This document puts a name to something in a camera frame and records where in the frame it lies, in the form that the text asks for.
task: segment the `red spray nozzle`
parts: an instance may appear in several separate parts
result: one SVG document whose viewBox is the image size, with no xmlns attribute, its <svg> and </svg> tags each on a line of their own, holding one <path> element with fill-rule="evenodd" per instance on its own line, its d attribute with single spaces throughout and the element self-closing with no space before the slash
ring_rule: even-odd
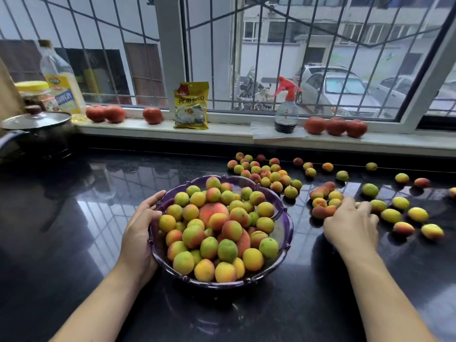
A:
<svg viewBox="0 0 456 342">
<path fill-rule="evenodd" d="M 274 97 L 277 96 L 279 94 L 279 92 L 286 90 L 286 91 L 288 91 L 288 94 L 285 97 L 285 100 L 288 102 L 294 101 L 295 94 L 296 94 L 295 89 L 297 89 L 298 92 L 302 91 L 302 89 L 298 85 L 296 85 L 294 82 L 280 76 L 279 77 L 279 88 L 275 92 Z"/>
</svg>

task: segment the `fruit bowl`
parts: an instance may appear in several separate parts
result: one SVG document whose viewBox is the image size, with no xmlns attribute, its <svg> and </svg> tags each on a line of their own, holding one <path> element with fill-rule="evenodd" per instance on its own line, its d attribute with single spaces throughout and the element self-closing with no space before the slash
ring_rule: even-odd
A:
<svg viewBox="0 0 456 342">
<path fill-rule="evenodd" d="M 152 255 L 156 259 L 157 263 L 160 264 L 171 275 L 184 282 L 196 285 L 197 287 L 211 289 L 230 289 L 255 283 L 278 268 L 278 266 L 285 259 L 291 245 L 291 240 L 293 238 L 293 221 L 287 213 L 287 208 L 283 205 L 281 199 L 277 194 L 272 192 L 270 189 L 264 188 L 260 186 L 260 184 L 255 184 L 252 180 L 242 176 L 210 175 L 197 178 L 193 181 L 187 181 L 185 185 L 177 186 L 174 189 L 168 191 L 163 196 L 162 200 L 156 204 L 156 210 L 165 213 L 166 209 L 174 203 L 174 196 L 179 192 L 185 192 L 187 187 L 191 185 L 196 185 L 201 189 L 205 189 L 206 180 L 212 176 L 217 177 L 220 180 L 220 183 L 231 183 L 234 193 L 240 194 L 243 187 L 250 187 L 253 191 L 258 190 L 264 193 L 266 201 L 270 202 L 275 209 L 274 216 L 272 217 L 272 220 L 275 223 L 275 228 L 270 237 L 274 238 L 280 246 L 278 257 L 276 259 L 269 259 L 267 261 L 265 260 L 265 264 L 259 272 L 254 273 L 246 271 L 245 276 L 236 282 L 201 282 L 196 280 L 192 274 L 181 275 L 173 269 L 172 262 L 168 260 L 166 254 L 167 246 L 165 242 L 165 234 L 159 230 L 157 221 L 153 221 L 149 226 L 149 244 L 151 246 Z"/>
</svg>

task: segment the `cooking oil bottle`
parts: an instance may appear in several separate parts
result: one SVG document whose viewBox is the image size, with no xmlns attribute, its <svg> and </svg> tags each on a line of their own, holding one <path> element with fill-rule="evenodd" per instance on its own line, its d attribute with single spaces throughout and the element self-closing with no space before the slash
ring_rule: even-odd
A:
<svg viewBox="0 0 456 342">
<path fill-rule="evenodd" d="M 275 130 L 281 133 L 292 133 L 298 123 L 299 110 L 295 102 L 295 89 L 302 91 L 298 85 L 291 80 L 279 77 L 279 88 L 274 97 L 284 90 L 288 91 L 283 102 L 275 112 Z"/>
<path fill-rule="evenodd" d="M 50 40 L 40 39 L 38 43 L 42 55 L 41 72 L 49 83 L 60 110 L 71 114 L 85 113 L 84 97 L 70 64 L 56 53 Z"/>
</svg>

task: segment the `hand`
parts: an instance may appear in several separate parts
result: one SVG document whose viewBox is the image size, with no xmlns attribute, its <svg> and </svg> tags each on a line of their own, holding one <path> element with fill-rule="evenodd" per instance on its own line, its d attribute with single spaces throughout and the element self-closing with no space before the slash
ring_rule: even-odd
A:
<svg viewBox="0 0 456 342">
<path fill-rule="evenodd" d="M 154 211 L 155 204 L 162 199 L 162 190 L 143 201 L 127 224 L 122 236 L 122 246 L 115 269 L 122 276 L 132 280 L 141 289 L 149 282 L 157 270 L 157 263 L 149 247 L 149 224 L 159 219 L 162 213 Z"/>
<path fill-rule="evenodd" d="M 363 201 L 358 208 L 353 198 L 345 198 L 332 217 L 323 223 L 326 239 L 344 258 L 347 253 L 376 252 L 379 243 L 379 217 L 371 212 L 371 204 Z"/>
</svg>

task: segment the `pot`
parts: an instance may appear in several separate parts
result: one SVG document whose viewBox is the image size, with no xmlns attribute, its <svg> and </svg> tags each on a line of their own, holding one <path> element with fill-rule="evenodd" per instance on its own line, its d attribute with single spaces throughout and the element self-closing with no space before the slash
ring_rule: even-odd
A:
<svg viewBox="0 0 456 342">
<path fill-rule="evenodd" d="M 34 157 L 54 159 L 71 153 L 70 139 L 74 135 L 71 114 L 44 113 L 40 106 L 28 106 L 26 114 L 3 120 L 1 126 L 8 130 L 0 138 L 0 150 L 15 140 L 20 149 Z"/>
</svg>

